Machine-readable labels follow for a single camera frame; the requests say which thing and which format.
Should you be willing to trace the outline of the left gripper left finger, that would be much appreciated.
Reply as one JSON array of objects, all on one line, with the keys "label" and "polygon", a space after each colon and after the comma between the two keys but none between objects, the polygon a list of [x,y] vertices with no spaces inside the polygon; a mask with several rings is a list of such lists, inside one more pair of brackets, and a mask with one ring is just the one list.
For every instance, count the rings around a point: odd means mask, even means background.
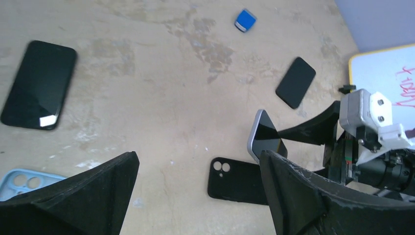
[{"label": "left gripper left finger", "polygon": [[135,152],[0,204],[3,235],[117,235],[139,169]]}]

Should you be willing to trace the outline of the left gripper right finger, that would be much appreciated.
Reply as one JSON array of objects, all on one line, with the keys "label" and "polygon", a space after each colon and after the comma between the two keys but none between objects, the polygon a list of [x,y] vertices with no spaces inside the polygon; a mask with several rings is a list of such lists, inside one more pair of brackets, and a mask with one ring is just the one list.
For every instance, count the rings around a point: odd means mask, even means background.
[{"label": "left gripper right finger", "polygon": [[263,151],[260,171],[278,235],[412,235],[415,206],[362,193]]}]

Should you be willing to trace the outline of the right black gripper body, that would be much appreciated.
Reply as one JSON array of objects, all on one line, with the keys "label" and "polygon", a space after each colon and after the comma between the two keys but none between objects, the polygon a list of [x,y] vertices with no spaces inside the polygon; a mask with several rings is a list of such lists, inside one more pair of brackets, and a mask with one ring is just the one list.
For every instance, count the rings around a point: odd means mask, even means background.
[{"label": "right black gripper body", "polygon": [[324,144],[323,177],[340,185],[358,182],[379,189],[378,196],[393,191],[415,195],[415,151],[391,150],[369,162],[357,165],[358,143],[343,133]]}]

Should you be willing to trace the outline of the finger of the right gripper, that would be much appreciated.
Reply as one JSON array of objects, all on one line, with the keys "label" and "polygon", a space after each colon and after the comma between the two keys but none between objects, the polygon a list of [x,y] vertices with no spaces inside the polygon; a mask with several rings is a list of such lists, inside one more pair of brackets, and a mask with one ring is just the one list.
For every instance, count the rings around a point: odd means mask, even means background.
[{"label": "finger of the right gripper", "polygon": [[314,118],[285,130],[278,131],[282,139],[302,143],[325,145],[336,137],[340,114],[340,101],[334,101]]}]

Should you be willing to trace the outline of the silver-edged black phone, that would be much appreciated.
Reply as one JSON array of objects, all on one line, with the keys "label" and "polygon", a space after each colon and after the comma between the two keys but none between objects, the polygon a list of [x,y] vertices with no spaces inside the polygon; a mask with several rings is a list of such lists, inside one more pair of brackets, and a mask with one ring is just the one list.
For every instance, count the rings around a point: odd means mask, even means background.
[{"label": "silver-edged black phone", "polygon": [[263,150],[272,150],[283,157],[288,151],[270,117],[264,109],[257,111],[247,141],[247,151],[257,164]]}]

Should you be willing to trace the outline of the black phone case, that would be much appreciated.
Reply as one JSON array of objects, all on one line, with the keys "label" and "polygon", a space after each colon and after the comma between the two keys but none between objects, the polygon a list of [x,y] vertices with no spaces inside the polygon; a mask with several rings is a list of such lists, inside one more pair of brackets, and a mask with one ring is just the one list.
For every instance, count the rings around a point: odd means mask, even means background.
[{"label": "black phone case", "polygon": [[214,199],[268,205],[259,165],[223,157],[210,163],[207,193]]}]

